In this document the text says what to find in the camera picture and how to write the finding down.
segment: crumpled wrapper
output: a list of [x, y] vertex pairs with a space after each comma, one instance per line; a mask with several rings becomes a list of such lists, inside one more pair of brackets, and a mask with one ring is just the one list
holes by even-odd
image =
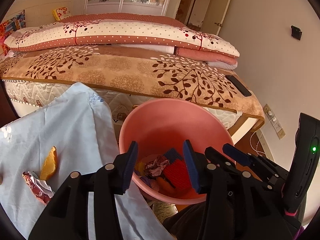
[[144, 168], [145, 175], [153, 177], [160, 176], [163, 169], [169, 164], [169, 160], [166, 157], [158, 155], [154, 161], [146, 163]]
[[47, 205], [54, 195], [51, 187], [44, 180], [38, 179], [33, 172], [24, 172], [22, 177], [36, 198]]

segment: yellow pillow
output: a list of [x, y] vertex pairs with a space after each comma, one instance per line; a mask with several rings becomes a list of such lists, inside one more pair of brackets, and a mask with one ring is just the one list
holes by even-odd
[[65, 18], [72, 16], [68, 7], [61, 7], [61, 8], [55, 9], [52, 11], [52, 13], [53, 13], [54, 18], [57, 21], [60, 21], [62, 19], [65, 19]]

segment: brown leaf-patterned blanket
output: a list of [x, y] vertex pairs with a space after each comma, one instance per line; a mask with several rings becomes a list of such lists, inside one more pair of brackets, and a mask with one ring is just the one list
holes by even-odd
[[225, 74], [202, 61], [161, 52], [110, 45], [82, 45], [21, 52], [0, 63], [1, 79], [73, 84], [82, 82], [128, 94], [180, 98], [264, 122], [263, 109], [252, 93], [244, 97]]

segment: power outlet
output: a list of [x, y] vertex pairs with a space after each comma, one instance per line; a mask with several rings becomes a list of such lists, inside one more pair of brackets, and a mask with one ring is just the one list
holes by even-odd
[[281, 140], [285, 136], [285, 132], [284, 132], [279, 120], [277, 119], [275, 113], [272, 111], [272, 109], [270, 108], [270, 106], [268, 104], [266, 104], [264, 106], [263, 112], [266, 114], [266, 116], [270, 120], [273, 128], [275, 129], [275, 131], [278, 135], [278, 138]]

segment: purple fabric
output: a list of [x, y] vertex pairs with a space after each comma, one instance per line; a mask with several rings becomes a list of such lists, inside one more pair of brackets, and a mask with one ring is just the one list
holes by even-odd
[[303, 231], [304, 231], [304, 228], [300, 227], [300, 229], [298, 230], [298, 232], [294, 236], [293, 240], [296, 240], [302, 234]]

